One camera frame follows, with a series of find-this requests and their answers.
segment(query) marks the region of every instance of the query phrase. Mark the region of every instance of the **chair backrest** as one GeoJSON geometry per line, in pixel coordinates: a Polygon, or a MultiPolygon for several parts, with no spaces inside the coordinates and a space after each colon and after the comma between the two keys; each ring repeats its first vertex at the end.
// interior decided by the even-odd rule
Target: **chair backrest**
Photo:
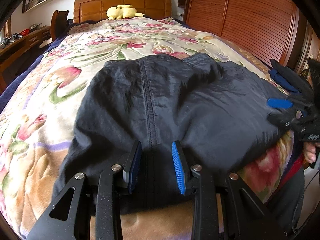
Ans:
{"type": "Polygon", "coordinates": [[[51,37],[52,41],[55,41],[67,28],[67,16],[69,11],[56,10],[51,19],[51,37]]]}

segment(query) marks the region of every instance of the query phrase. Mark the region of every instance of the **blue gripper pad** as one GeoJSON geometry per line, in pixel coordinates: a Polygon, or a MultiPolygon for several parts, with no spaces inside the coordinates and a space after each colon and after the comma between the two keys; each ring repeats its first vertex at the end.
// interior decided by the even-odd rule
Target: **blue gripper pad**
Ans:
{"type": "Polygon", "coordinates": [[[289,109],[293,106],[293,103],[288,99],[269,98],[267,101],[268,106],[272,108],[284,108],[289,109]]]}
{"type": "Polygon", "coordinates": [[[139,142],[137,145],[136,151],[134,153],[134,158],[133,158],[132,165],[130,168],[130,173],[129,173],[129,184],[128,184],[129,194],[132,194],[132,191],[136,187],[140,161],[141,161],[141,154],[142,154],[142,146],[141,146],[141,143],[139,142]]]}
{"type": "Polygon", "coordinates": [[[182,168],[180,154],[178,152],[177,145],[175,142],[172,143],[172,158],[173,158],[174,169],[176,171],[178,188],[181,194],[183,195],[186,192],[185,174],[182,168]]]}

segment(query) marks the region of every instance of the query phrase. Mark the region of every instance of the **stuffed animal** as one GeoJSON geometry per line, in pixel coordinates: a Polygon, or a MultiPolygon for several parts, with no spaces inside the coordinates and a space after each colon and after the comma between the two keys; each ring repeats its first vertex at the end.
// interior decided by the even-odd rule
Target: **stuffed animal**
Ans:
{"type": "Polygon", "coordinates": [[[116,7],[110,7],[107,11],[109,20],[114,19],[129,19],[133,17],[143,17],[143,13],[137,13],[137,10],[130,4],[117,5],[116,7]]]}

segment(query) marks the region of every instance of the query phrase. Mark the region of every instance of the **window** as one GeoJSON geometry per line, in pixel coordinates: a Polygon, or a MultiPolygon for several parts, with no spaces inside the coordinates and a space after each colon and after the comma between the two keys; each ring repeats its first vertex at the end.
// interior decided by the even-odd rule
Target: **window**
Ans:
{"type": "Polygon", "coordinates": [[[4,38],[4,29],[0,31],[0,43],[2,42],[3,38],[4,38]]]}
{"type": "Polygon", "coordinates": [[[4,38],[8,37],[11,37],[11,17],[7,20],[4,27],[0,31],[0,42],[2,42],[4,38]]]}

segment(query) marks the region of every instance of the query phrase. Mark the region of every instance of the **wooden desk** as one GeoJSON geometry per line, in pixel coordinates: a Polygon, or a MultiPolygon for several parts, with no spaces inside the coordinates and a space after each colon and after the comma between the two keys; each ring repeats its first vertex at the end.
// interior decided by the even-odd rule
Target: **wooden desk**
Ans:
{"type": "Polygon", "coordinates": [[[50,26],[34,31],[0,50],[0,94],[2,94],[8,86],[3,78],[3,71],[26,51],[36,45],[39,46],[48,38],[50,38],[50,26]]]}

